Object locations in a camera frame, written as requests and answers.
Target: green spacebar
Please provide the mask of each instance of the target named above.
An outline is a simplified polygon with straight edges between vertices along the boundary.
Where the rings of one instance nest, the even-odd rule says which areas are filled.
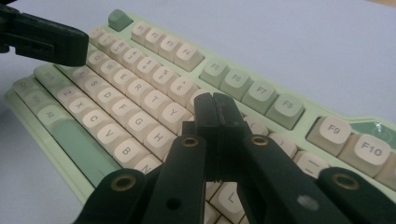
[[[100,181],[120,166],[75,120],[62,122],[52,136],[81,172],[97,187]]]

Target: black object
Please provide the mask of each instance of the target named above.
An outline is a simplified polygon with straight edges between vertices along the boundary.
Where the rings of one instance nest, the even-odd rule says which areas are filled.
[[[0,5],[0,53],[9,52],[9,46],[13,46],[18,55],[82,66],[88,41],[88,35],[78,29]]]
[[[315,183],[220,93],[195,98],[162,166],[108,175],[75,223],[203,223],[206,181],[237,182],[249,223],[396,223],[395,203],[366,180],[334,167]]]

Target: green keyboard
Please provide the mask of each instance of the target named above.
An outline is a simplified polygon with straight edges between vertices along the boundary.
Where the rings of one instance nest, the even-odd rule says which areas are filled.
[[[107,174],[146,174],[164,162],[205,92],[232,96],[251,130],[273,138],[308,175],[344,167],[396,202],[395,124],[334,113],[120,10],[90,31],[86,65],[41,65],[6,100],[85,202]],[[205,223],[248,223],[235,183],[206,184]]]

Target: desk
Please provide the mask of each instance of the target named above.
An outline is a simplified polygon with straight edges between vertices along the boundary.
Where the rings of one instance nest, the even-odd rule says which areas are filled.
[[[17,1],[88,32],[120,8],[349,116],[396,123],[396,9],[334,1]],[[0,93],[42,62],[1,55]],[[0,101],[0,223],[70,223],[82,205]]]

